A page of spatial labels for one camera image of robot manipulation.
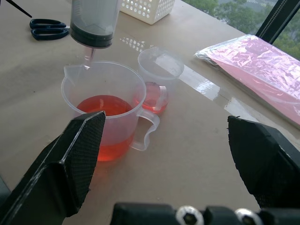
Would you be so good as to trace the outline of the large clear plastic syringe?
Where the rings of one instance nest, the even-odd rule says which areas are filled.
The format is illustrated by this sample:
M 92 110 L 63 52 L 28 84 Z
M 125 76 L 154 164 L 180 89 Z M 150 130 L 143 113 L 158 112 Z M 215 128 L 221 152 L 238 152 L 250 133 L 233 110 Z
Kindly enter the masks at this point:
M 112 45 L 121 0 L 72 0 L 70 35 L 86 47 L 84 68 L 88 70 L 97 49 Z

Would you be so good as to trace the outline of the black handled scissors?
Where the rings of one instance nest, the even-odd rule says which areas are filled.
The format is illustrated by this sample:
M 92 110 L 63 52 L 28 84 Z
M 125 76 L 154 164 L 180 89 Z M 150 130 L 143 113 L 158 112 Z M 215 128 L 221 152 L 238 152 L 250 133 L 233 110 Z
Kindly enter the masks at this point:
M 53 19 L 32 19 L 29 23 L 32 37 L 37 41 L 57 40 L 69 34 L 69 27 Z

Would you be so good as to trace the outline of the thin black stick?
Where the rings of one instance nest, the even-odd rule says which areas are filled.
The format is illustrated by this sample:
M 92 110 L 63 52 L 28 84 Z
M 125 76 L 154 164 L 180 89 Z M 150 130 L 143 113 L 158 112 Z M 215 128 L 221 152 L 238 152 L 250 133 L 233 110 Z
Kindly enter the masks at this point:
M 27 11 L 25 11 L 23 8 L 17 5 L 13 0 L 5 0 L 5 1 L 8 2 L 10 5 L 12 5 L 13 7 L 15 7 L 16 9 L 18 9 L 19 11 L 21 11 L 22 13 L 24 13 L 25 15 L 27 15 L 29 18 L 32 18 L 32 16 Z

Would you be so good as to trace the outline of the pink paper pack in plastic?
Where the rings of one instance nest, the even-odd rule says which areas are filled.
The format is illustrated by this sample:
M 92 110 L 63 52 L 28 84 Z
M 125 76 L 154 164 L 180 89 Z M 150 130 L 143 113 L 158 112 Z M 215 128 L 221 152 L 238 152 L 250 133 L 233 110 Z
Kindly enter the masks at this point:
M 256 101 L 300 128 L 300 61 L 255 35 L 195 53 Z

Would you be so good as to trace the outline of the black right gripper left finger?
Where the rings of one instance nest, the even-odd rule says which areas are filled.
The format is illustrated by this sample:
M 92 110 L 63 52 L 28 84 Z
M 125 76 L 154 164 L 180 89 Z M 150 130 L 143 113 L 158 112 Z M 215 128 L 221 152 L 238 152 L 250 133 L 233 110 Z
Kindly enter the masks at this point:
M 62 225 L 80 210 L 98 160 L 104 112 L 73 118 L 0 206 L 0 225 Z

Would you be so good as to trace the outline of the black window frame post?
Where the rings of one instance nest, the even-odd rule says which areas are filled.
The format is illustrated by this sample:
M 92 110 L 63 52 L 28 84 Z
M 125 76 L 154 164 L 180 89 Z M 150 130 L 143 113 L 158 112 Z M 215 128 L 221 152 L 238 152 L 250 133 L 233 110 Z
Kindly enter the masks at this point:
M 277 0 L 255 35 L 273 44 L 299 10 L 300 0 Z

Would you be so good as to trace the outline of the small clear measuring cup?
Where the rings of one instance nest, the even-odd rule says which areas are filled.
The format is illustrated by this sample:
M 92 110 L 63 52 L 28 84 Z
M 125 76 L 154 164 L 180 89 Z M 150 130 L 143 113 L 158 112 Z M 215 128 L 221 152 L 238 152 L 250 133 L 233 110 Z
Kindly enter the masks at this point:
M 184 63 L 172 52 L 159 47 L 142 51 L 137 61 L 137 72 L 146 86 L 142 107 L 160 115 L 172 98 L 177 81 L 184 71 Z

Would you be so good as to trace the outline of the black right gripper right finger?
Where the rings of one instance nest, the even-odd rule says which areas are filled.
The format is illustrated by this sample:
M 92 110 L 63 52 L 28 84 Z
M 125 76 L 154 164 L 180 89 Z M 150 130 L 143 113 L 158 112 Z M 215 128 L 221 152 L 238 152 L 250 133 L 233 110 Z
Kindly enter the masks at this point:
M 300 151 L 276 128 L 229 116 L 236 169 L 261 208 L 300 208 Z

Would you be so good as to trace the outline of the white perforated plastic basket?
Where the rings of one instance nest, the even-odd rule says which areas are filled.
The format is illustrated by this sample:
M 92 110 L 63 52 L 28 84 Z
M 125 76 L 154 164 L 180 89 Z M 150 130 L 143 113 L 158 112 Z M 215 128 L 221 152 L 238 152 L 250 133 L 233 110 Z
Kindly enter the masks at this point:
M 171 13 L 175 0 L 121 0 L 120 11 L 153 25 Z

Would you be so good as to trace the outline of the large clear measuring cup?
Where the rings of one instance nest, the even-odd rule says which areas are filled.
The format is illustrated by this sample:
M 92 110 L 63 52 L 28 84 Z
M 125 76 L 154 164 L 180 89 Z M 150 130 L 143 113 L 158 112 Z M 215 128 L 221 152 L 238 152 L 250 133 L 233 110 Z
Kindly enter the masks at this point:
M 73 116 L 105 112 L 98 161 L 114 161 L 129 148 L 147 149 L 150 133 L 156 131 L 160 118 L 143 109 L 146 86 L 133 69 L 99 61 L 89 69 L 84 65 L 65 66 L 64 74 L 61 93 Z

